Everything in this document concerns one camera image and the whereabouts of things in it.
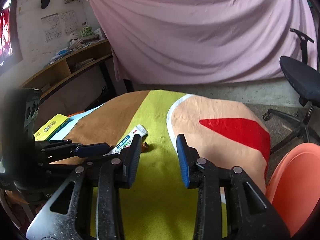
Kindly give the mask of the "yellow book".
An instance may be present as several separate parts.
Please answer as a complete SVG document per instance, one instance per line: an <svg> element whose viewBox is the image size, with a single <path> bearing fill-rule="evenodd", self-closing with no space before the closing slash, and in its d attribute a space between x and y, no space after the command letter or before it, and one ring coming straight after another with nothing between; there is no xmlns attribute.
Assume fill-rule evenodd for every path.
<svg viewBox="0 0 320 240"><path fill-rule="evenodd" d="M35 141L49 140L69 122L69 117L57 114L34 133Z"/></svg>

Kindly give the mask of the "orange plastic bucket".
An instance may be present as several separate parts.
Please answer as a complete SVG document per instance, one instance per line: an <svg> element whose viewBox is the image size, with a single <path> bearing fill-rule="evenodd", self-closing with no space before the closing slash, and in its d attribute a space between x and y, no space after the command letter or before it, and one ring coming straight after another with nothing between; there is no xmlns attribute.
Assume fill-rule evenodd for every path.
<svg viewBox="0 0 320 240"><path fill-rule="evenodd" d="M319 146L303 143L288 152L276 167L266 197L296 237L319 211Z"/></svg>

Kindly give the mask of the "colourful patchwork table mat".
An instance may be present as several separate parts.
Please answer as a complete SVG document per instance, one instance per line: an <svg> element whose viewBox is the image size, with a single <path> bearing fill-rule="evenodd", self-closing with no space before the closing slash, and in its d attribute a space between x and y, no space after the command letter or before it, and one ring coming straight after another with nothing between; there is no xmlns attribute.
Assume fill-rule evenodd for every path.
<svg viewBox="0 0 320 240"><path fill-rule="evenodd" d="M179 134L217 167L242 167L265 193L270 134L240 102L164 90L127 93L82 114L60 135L75 143L75 149L105 142L112 150L137 125L148 135L142 138L135 181L119 190L124 239L194 239L198 189L183 183L176 149ZM104 156L79 158L73 152L53 166L68 167L71 174L77 166ZM29 204L44 206L53 194L19 195Z"/></svg>

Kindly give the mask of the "pile of papers on shelf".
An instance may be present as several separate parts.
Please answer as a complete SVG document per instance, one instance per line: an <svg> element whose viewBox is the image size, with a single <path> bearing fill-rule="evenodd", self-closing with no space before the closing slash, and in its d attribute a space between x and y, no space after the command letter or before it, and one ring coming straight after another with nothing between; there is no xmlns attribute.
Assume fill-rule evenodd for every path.
<svg viewBox="0 0 320 240"><path fill-rule="evenodd" d="M73 32L70 34L68 46L58 51L56 55L50 59L48 64L53 64L55 61L72 52L75 52L79 49L85 48L89 45L105 39L105 34L101 30L101 28L93 30L91 26L84 23L79 32Z"/></svg>

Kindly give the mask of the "black office chair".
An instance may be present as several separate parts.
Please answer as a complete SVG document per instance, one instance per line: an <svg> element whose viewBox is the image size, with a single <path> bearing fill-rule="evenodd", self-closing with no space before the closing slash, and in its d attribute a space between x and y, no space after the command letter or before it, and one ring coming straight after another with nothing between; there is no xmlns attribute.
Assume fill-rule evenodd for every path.
<svg viewBox="0 0 320 240"><path fill-rule="evenodd" d="M302 119L297 114L290 115L270 108L267 110L263 115L264 121L268 121L271 116L276 115L295 125L295 129L287 137L271 148L271 154L298 137L301 137L304 142L310 142L310 139L313 138L319 143L319 135L309 126L313 109L319 107L319 72L308 65L308 42L313 43L314 40L297 29L291 28L290 31L295 33L300 40L302 60L298 61L288 56L281 56L280 68L289 84L299 94L298 101L301 106L306 106L308 102L311 105Z"/></svg>

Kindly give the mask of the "pink hanging sheet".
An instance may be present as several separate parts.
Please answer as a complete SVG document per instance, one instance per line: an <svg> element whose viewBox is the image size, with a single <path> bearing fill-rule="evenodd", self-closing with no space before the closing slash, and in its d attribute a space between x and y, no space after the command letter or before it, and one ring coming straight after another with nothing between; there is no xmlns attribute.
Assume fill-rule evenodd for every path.
<svg viewBox="0 0 320 240"><path fill-rule="evenodd" d="M194 85L282 77L301 59L297 29L316 38L307 0L88 0L117 79Z"/></svg>

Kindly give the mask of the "wooden wall shelf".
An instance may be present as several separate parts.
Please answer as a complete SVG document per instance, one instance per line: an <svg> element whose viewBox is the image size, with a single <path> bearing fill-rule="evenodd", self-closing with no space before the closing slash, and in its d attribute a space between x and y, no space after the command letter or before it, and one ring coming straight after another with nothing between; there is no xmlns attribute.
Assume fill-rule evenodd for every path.
<svg viewBox="0 0 320 240"><path fill-rule="evenodd" d="M37 88L41 102L78 76L112 58L111 45L107 40L86 46L47 65L25 81L22 88Z"/></svg>

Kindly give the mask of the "black oval wall object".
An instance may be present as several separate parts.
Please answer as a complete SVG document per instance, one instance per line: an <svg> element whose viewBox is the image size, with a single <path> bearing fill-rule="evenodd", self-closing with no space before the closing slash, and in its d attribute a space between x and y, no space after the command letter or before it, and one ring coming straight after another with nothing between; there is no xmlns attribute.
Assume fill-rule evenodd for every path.
<svg viewBox="0 0 320 240"><path fill-rule="evenodd" d="M46 9L50 3L50 0L41 0L41 9Z"/></svg>

